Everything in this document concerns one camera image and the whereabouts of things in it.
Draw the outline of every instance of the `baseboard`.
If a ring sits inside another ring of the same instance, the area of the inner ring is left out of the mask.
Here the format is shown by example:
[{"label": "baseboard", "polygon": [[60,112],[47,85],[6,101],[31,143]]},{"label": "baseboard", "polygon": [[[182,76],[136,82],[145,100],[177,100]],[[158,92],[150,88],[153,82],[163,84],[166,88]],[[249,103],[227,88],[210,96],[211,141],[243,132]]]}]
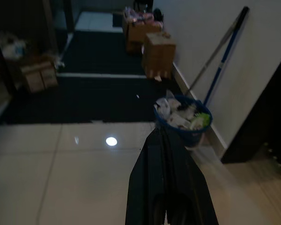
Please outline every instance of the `baseboard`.
[{"label": "baseboard", "polygon": [[[179,85],[179,88],[181,89],[182,93],[185,93],[189,89],[189,85],[175,63],[173,63],[172,74],[177,84]],[[193,91],[188,92],[187,95],[189,97],[197,99]],[[212,124],[211,127],[206,131],[205,136],[209,140],[218,158],[222,158],[227,149],[227,145],[220,136],[214,124]]]}]

